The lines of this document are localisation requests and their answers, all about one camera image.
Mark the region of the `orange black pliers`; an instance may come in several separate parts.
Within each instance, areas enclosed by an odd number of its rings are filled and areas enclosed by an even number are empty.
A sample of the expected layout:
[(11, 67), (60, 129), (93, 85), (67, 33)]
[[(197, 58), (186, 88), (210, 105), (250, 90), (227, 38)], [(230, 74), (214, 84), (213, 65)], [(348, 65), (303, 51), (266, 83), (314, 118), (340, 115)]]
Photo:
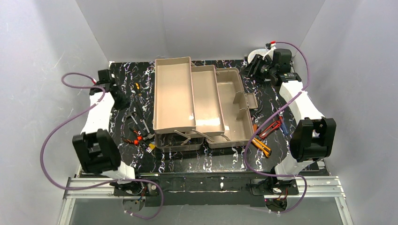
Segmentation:
[(139, 134), (138, 131), (136, 131), (135, 129), (133, 129), (132, 127), (129, 127), (129, 130), (132, 132), (133, 134), (133, 138), (129, 139), (129, 138), (125, 138), (124, 136), (122, 136), (122, 140), (126, 143), (129, 144), (134, 144), (135, 146), (143, 146), (143, 147), (148, 147), (149, 145), (144, 141), (142, 135)]

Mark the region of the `beige plastic tool box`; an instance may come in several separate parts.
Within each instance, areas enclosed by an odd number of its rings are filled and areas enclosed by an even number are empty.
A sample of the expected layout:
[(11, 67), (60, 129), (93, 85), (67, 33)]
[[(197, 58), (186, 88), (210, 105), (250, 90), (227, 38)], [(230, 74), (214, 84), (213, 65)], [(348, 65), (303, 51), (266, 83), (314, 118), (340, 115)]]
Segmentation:
[(253, 135), (251, 109), (237, 68), (195, 66), (190, 57), (155, 61), (153, 129), (165, 152), (244, 146)]

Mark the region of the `black handled claw hammer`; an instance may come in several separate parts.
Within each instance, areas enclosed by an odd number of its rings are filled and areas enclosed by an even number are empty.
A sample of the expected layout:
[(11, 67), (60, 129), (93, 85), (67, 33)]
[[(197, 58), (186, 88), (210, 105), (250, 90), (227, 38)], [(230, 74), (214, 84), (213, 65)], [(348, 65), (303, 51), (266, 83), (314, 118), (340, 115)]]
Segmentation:
[(133, 112), (131, 114), (131, 117), (137, 125), (139, 131), (141, 132), (144, 140), (152, 139), (154, 137), (154, 134), (151, 133), (144, 118), (144, 115), (137, 103), (133, 103)]

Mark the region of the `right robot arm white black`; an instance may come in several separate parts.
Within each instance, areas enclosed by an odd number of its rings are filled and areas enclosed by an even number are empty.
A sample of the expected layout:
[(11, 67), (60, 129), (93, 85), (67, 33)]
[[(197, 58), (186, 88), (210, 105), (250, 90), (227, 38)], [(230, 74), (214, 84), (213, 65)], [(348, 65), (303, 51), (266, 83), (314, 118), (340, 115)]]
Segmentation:
[(271, 48), (264, 55), (249, 56), (248, 66), (243, 70), (257, 83), (269, 79), (296, 120), (290, 152), (269, 174), (275, 181), (292, 180), (312, 162), (329, 157), (337, 126), (333, 118), (326, 118), (314, 106), (301, 77), (291, 70), (291, 58), (289, 49)]

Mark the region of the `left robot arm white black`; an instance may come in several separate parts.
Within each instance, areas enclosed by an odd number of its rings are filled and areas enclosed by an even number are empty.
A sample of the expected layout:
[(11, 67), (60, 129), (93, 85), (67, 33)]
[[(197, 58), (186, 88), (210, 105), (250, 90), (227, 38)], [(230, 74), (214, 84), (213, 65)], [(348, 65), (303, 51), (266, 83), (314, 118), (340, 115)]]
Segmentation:
[(118, 146), (109, 133), (109, 123), (112, 111), (129, 108), (130, 100), (109, 69), (98, 71), (98, 75), (98, 81), (89, 92), (94, 108), (88, 112), (81, 133), (73, 136), (72, 144), (86, 173), (128, 183), (129, 179), (135, 178), (135, 171), (122, 161)]

